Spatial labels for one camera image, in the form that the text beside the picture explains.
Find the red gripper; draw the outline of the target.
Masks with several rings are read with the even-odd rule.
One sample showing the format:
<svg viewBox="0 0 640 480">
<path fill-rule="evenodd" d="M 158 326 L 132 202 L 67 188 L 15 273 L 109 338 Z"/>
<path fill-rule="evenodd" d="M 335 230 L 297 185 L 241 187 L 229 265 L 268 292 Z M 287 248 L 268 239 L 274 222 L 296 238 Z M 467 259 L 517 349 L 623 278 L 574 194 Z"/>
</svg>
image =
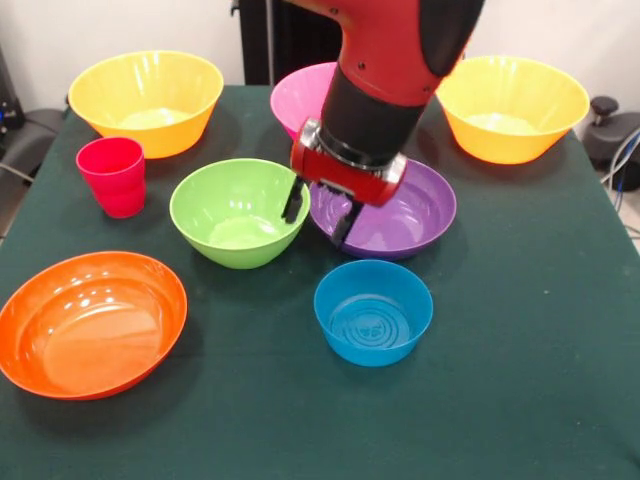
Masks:
<svg viewBox="0 0 640 480">
<path fill-rule="evenodd" d="M 321 183 L 352 197 L 350 210 L 336 223 L 331 242 L 340 248 L 351 232 L 364 204 L 381 207 L 398 190 L 408 158 L 398 153 L 382 170 L 365 170 L 332 155 L 320 142 L 319 119 L 308 118 L 294 140 L 290 155 L 295 177 L 281 218 L 293 224 L 302 206 L 304 180 Z"/>
</svg>

